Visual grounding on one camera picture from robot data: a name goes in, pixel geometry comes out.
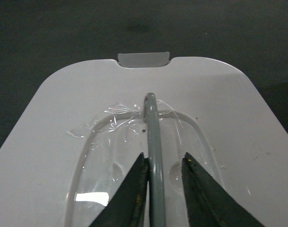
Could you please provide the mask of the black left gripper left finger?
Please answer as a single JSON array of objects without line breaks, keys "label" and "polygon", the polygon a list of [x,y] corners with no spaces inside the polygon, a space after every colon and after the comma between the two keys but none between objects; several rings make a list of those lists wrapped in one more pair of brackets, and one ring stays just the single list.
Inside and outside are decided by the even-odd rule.
[{"label": "black left gripper left finger", "polygon": [[91,227],[142,227],[149,178],[149,161],[140,153],[117,192]]}]

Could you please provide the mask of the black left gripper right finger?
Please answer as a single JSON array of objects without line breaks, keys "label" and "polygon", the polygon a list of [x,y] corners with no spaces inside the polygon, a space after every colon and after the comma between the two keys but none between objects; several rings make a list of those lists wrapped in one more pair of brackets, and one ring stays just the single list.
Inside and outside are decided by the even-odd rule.
[{"label": "black left gripper right finger", "polygon": [[262,227],[190,154],[181,164],[182,183],[191,227]]}]

